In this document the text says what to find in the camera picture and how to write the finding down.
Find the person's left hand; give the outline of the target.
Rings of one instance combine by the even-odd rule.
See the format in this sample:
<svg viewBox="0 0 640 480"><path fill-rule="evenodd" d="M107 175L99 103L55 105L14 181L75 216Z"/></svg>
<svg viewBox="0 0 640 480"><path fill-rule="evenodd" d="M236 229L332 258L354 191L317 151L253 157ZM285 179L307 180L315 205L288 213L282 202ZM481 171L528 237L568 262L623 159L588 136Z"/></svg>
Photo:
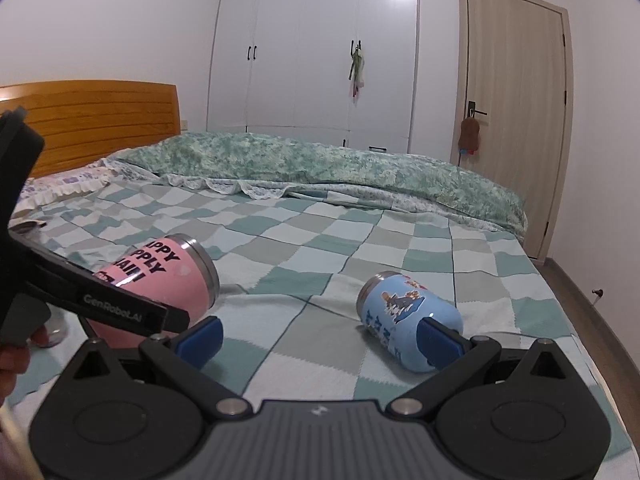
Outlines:
<svg viewBox="0 0 640 480"><path fill-rule="evenodd" d="M27 347L2 344L0 348L0 403L13 392L17 376L28 369L30 352Z"/></svg>

